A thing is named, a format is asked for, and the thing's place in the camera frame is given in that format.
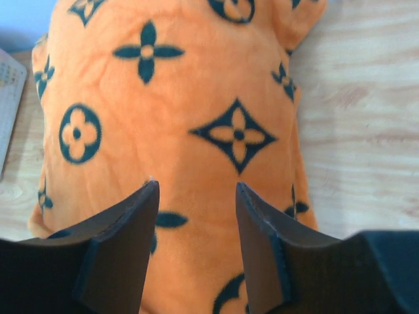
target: fleece fabric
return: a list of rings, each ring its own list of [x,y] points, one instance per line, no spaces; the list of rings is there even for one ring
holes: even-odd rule
[[[160,213],[141,313],[247,311],[235,189],[316,229],[289,58],[326,0],[59,0],[33,49],[45,138],[39,237],[150,176]]]

